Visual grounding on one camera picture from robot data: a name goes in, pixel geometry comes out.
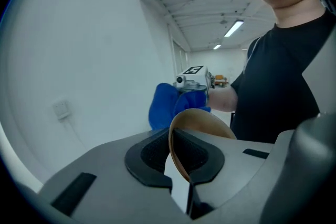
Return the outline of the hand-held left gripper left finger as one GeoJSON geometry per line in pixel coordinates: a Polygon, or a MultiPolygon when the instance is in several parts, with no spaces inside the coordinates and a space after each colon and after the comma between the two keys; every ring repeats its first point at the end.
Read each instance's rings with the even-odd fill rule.
{"type": "Polygon", "coordinates": [[[144,186],[124,164],[128,149],[157,135],[147,131],[101,144],[49,178],[39,196],[51,204],[82,172],[96,179],[71,218],[82,224],[188,224],[167,188],[144,186]]]}

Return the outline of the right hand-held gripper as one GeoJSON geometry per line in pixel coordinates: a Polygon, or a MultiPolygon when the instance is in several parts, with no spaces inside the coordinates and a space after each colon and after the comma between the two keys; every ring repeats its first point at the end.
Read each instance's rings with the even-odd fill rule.
{"type": "Polygon", "coordinates": [[[179,75],[184,75],[186,77],[186,86],[183,88],[176,87],[176,79],[173,82],[173,86],[176,87],[179,92],[203,91],[208,98],[210,74],[206,66],[191,66],[177,76],[179,75]]]}

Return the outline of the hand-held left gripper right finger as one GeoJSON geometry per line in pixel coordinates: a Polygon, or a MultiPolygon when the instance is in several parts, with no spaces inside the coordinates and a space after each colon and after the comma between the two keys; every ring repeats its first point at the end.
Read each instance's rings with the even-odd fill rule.
{"type": "Polygon", "coordinates": [[[235,196],[261,168],[272,148],[269,143],[176,129],[178,170],[190,184],[186,214],[197,219],[235,196]]]}

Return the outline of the blue cloth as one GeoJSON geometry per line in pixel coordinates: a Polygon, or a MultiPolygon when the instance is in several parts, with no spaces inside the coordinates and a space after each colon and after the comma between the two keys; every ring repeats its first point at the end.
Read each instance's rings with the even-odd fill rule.
{"type": "Polygon", "coordinates": [[[155,89],[149,109],[149,125],[152,130],[168,128],[180,112],[187,109],[202,109],[210,112],[206,105],[206,94],[203,91],[180,93],[168,83],[160,83],[155,89]]]}

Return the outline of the brown round bowl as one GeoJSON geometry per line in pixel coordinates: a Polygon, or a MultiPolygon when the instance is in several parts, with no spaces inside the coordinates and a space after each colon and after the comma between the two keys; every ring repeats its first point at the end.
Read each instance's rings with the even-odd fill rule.
{"type": "Polygon", "coordinates": [[[237,139],[230,127],[221,119],[202,109],[186,109],[178,113],[169,128],[168,144],[173,163],[182,177],[191,182],[191,178],[174,150],[173,131],[175,128],[191,129],[209,135],[237,139]]]}

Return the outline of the person's right forearm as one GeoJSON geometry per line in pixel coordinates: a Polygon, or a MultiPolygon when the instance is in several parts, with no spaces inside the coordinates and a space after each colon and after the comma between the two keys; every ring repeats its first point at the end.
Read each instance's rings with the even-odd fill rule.
{"type": "Polygon", "coordinates": [[[235,112],[237,108],[238,96],[234,88],[210,89],[207,105],[214,110],[223,112],[235,112]]]}

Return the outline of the orange furniture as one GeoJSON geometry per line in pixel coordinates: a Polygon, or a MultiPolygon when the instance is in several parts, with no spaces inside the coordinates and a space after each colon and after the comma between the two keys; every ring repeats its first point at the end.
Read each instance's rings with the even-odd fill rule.
{"type": "Polygon", "coordinates": [[[228,85],[228,79],[223,75],[215,76],[215,85],[219,87],[226,87],[228,85]]]}

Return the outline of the person's black shirt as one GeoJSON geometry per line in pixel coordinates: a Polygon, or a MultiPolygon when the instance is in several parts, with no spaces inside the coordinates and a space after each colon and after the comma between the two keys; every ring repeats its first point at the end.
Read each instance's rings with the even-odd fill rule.
{"type": "Polygon", "coordinates": [[[237,139],[274,143],[320,112],[302,74],[336,25],[329,11],[308,23],[274,26],[252,42],[247,63],[231,84],[238,101],[231,129],[237,139]]]}

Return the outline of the white wall socket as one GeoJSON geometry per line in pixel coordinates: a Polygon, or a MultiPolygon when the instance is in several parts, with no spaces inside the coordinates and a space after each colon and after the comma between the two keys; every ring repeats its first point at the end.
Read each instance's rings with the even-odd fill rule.
{"type": "Polygon", "coordinates": [[[68,106],[68,102],[66,100],[57,101],[52,105],[52,107],[59,121],[64,120],[71,114],[71,111],[68,106]]]}

